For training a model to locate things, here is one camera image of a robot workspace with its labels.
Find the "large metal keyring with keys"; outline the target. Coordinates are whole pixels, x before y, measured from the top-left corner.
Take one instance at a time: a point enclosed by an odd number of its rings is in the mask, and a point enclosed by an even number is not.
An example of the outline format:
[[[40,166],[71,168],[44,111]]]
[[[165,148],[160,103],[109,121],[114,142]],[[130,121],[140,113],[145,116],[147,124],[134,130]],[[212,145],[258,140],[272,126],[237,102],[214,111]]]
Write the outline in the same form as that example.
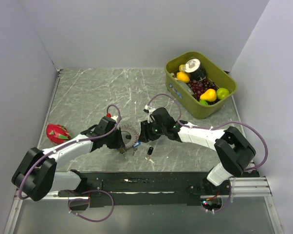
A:
[[[125,145],[124,147],[119,149],[120,154],[123,155],[138,141],[139,133],[134,127],[129,124],[121,125],[119,129],[121,130],[122,140]]]

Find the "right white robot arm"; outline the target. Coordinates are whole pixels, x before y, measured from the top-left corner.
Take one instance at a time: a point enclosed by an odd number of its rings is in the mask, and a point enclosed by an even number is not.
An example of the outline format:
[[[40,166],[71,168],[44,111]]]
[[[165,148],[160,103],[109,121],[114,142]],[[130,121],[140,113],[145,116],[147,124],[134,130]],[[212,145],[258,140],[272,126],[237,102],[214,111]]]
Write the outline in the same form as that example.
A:
[[[187,121],[175,121],[164,107],[146,106],[144,112],[148,117],[141,122],[140,142],[148,143],[166,136],[172,141],[193,143],[217,152],[220,163],[211,169],[203,183],[208,194],[215,194],[227,179],[241,176],[256,155],[254,147],[236,127],[200,129]]]

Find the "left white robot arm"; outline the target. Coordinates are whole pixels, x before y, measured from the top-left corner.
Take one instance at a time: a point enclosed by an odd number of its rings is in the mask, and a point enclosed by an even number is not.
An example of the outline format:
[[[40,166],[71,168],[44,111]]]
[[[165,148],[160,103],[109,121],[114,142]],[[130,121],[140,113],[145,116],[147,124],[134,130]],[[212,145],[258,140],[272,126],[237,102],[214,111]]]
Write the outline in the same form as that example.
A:
[[[119,116],[105,116],[98,124],[56,147],[29,149],[13,174],[12,183],[33,201],[41,200],[52,191],[70,190],[76,196],[83,195],[87,190],[87,179],[80,172],[58,173],[56,169],[103,145],[109,149],[124,148],[121,130],[118,129],[120,120]]]

